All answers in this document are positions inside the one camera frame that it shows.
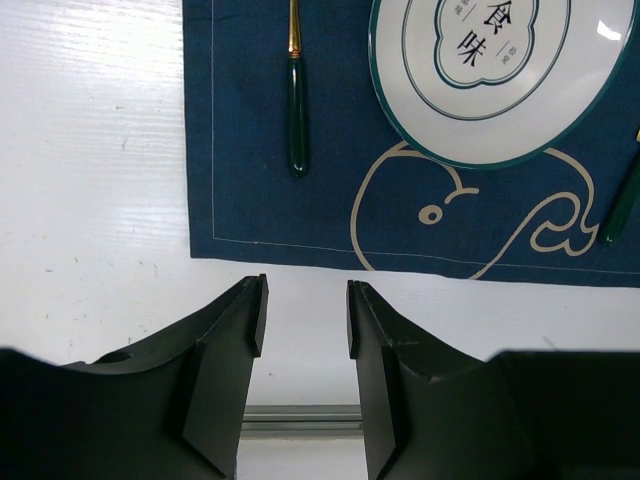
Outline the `blue fish placemat cloth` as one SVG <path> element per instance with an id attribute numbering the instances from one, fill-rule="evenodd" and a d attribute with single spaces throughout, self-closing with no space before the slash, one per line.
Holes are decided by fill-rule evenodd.
<path id="1" fill-rule="evenodd" d="M 298 1 L 309 172 L 288 168 L 289 1 L 183 5 L 186 168 L 195 258 L 594 287 L 639 284 L 639 198 L 599 229 L 639 152 L 639 23 L 609 89 L 538 155 L 433 160 L 376 97 L 376 1 Z"/>

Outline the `gold knife green handle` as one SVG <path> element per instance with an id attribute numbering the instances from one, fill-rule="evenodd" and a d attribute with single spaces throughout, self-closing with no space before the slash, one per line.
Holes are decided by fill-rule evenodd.
<path id="1" fill-rule="evenodd" d="M 636 152 L 599 229 L 602 244 L 611 245 L 622 235 L 638 196 L 639 152 Z"/>

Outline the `white plate with rings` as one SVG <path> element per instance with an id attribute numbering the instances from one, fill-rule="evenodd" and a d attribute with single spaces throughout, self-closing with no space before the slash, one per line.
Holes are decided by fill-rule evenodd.
<path id="1" fill-rule="evenodd" d="M 635 1 L 376 1 L 370 74 L 385 117 L 416 151 L 503 168 L 578 126 L 638 23 Z"/>

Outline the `gold fork green handle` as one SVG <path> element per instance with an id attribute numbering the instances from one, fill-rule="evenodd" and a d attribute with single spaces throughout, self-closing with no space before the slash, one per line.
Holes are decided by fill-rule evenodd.
<path id="1" fill-rule="evenodd" d="M 294 178 L 309 172 L 307 148 L 305 72 L 297 0 L 289 1 L 287 57 L 288 168 Z"/>

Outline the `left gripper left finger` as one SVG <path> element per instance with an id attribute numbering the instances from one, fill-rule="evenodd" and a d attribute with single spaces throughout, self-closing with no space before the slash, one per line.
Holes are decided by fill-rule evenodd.
<path id="1" fill-rule="evenodd" d="M 1 352 L 5 479 L 231 479 L 268 283 L 248 276 L 92 363 Z"/>

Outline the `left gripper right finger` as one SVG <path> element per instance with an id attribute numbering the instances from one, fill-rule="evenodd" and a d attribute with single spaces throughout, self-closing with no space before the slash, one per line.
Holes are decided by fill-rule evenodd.
<path id="1" fill-rule="evenodd" d="M 372 479 L 635 479 L 635 352 L 503 351 L 487 361 L 347 285 Z"/>

